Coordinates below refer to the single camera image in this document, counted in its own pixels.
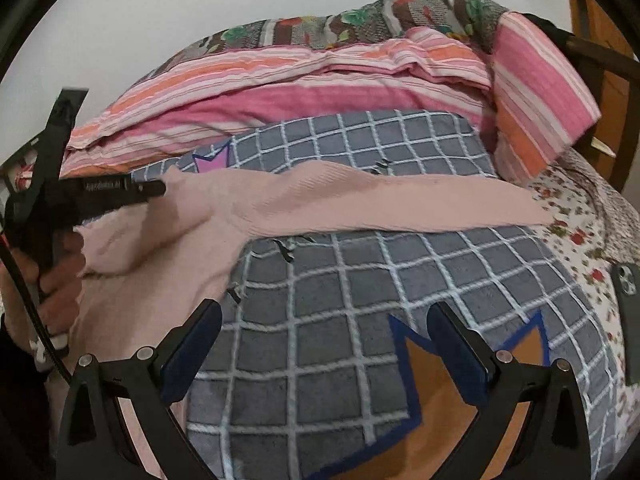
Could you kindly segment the person's left hand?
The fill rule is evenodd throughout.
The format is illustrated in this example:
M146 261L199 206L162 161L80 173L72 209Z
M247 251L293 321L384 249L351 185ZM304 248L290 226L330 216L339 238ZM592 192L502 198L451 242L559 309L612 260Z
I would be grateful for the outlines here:
M38 307L41 322L52 336L70 331L79 314L78 298L82 291L80 272L86 258L82 253L84 238L77 232L58 234L62 243L62 256L58 264L48 272L40 271L37 263L19 249L11 254L29 285L40 288L46 299ZM12 278L4 266L1 267L1 296L4 305L6 331L17 347L32 353L30 348L30 322Z

